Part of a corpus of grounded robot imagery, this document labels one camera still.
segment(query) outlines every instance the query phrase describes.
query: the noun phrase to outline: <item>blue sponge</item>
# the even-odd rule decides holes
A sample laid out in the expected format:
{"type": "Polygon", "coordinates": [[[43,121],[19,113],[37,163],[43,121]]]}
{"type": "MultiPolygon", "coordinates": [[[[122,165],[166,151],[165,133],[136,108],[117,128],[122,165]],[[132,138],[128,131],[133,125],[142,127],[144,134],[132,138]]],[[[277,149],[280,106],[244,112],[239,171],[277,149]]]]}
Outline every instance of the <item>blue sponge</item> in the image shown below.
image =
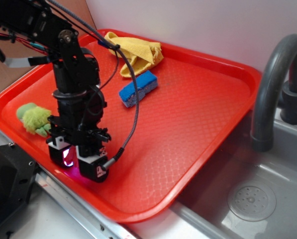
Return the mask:
{"type": "MultiPolygon", "coordinates": [[[[157,77],[153,75],[150,71],[146,71],[136,78],[137,89],[139,101],[144,98],[144,96],[155,89],[158,86],[157,77]]],[[[131,82],[125,86],[120,92],[119,96],[121,97],[123,103],[126,107],[132,107],[136,104],[135,100],[135,89],[134,83],[131,82]]]]}

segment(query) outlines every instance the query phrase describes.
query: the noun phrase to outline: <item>plastic tray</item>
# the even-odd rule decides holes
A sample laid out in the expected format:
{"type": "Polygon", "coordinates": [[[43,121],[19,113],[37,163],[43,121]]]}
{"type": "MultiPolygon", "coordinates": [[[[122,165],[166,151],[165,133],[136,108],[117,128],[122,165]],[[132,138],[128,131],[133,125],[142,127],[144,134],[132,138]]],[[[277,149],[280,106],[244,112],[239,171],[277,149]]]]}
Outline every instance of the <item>plastic tray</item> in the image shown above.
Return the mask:
{"type": "MultiPolygon", "coordinates": [[[[100,32],[108,31],[138,37],[116,30],[100,32]]],[[[105,82],[115,56],[90,36],[82,37],[80,45],[94,53],[105,82]]],[[[251,67],[173,45],[163,43],[162,53],[165,59],[151,69],[159,86],[141,100],[136,132],[104,183],[82,177],[77,166],[55,165],[45,139],[26,133],[16,118],[17,108],[28,102],[57,115],[50,64],[35,68],[0,94],[0,129],[107,217],[120,223],[146,220],[171,204],[251,109],[261,78],[251,67]]],[[[103,89],[108,107],[100,127],[107,127],[112,136],[106,144],[109,158],[133,124],[135,107],[126,108],[118,95],[129,82],[117,73],[103,89]]]]}

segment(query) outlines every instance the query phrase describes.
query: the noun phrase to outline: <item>drain cover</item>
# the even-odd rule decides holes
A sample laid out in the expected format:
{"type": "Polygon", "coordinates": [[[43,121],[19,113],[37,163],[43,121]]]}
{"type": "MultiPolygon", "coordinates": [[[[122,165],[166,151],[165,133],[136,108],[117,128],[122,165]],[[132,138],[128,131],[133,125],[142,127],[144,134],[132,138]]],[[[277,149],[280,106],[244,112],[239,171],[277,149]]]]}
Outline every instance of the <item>drain cover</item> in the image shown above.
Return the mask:
{"type": "Polygon", "coordinates": [[[257,222],[270,216],[277,201],[273,191],[259,181],[246,181],[234,187],[228,195],[228,205],[239,218],[257,222]]]}

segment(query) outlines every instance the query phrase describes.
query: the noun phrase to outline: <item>gray faucet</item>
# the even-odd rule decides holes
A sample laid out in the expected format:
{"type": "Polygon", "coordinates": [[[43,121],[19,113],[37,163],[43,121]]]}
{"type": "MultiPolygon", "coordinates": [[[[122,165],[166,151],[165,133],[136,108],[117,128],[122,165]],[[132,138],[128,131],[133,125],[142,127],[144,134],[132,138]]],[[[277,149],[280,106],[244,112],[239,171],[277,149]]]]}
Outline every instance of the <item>gray faucet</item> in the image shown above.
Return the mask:
{"type": "Polygon", "coordinates": [[[255,151],[265,152],[273,147],[273,122],[278,103],[282,120],[297,124],[297,34],[279,42],[263,72],[250,133],[255,151]],[[288,72],[289,80],[284,82],[288,72]]]}

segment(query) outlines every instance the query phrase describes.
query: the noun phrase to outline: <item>stainless steel sink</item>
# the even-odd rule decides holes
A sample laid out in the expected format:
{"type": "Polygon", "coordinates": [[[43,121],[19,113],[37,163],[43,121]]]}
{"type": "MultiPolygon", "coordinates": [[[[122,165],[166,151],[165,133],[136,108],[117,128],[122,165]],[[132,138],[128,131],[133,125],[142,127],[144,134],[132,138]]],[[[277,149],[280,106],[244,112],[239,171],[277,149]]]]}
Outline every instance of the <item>stainless steel sink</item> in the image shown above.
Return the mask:
{"type": "Polygon", "coordinates": [[[232,238],[297,238],[297,127],[276,120],[274,148],[257,153],[250,125],[247,115],[177,201],[232,238]]]}

